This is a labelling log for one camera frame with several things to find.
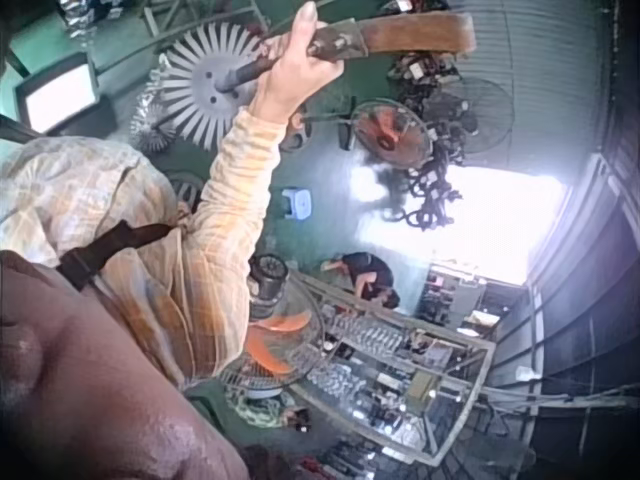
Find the corrugated metal wall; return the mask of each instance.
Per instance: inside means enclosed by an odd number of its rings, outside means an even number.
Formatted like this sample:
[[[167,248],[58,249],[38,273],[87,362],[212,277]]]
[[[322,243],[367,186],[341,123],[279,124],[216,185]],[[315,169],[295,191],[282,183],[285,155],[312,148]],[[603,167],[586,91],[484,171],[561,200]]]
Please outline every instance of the corrugated metal wall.
[[[500,85],[514,99],[512,132],[470,161],[572,183],[599,143],[608,69],[600,0],[451,0],[469,12],[477,50],[463,75]]]
[[[543,379],[534,385],[543,394],[588,395],[640,382],[640,4],[616,2],[614,12],[602,157],[590,159],[538,255],[533,295],[495,329],[490,379],[503,388],[531,388],[515,381],[518,365],[538,366]],[[597,469],[634,464],[637,413],[612,413],[540,409],[531,437],[539,464],[523,478],[567,466],[598,477]]]

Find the woman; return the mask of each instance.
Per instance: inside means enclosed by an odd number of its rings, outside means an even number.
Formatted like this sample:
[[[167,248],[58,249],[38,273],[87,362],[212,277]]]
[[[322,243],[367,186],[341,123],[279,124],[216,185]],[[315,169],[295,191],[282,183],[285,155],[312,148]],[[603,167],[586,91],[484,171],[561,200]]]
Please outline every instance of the woman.
[[[393,289],[393,273],[379,257],[366,252],[343,255],[340,260],[328,260],[320,267],[323,272],[338,270],[351,277],[354,295],[385,308],[394,309],[400,297]]]

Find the metal disc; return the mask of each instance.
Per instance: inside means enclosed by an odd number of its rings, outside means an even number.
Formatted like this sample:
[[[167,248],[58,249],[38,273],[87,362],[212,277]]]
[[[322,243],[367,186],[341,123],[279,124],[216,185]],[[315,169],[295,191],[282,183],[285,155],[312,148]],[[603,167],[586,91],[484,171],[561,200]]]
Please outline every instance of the metal disc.
[[[171,68],[161,82],[161,98],[183,138],[207,150],[220,145],[240,107],[251,102],[256,82],[220,93],[215,81],[255,60],[258,45],[246,29],[222,23],[201,25],[167,52]]]

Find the fluorescent light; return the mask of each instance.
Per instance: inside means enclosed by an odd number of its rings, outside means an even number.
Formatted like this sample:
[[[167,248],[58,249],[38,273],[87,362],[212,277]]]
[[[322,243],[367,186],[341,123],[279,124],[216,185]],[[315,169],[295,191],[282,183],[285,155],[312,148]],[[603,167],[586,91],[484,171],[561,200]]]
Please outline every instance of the fluorescent light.
[[[456,330],[458,331],[458,333],[461,333],[463,335],[467,335],[469,337],[479,337],[480,336],[480,334],[478,332],[476,332],[475,330],[471,330],[470,328],[458,327],[458,328],[456,328]]]

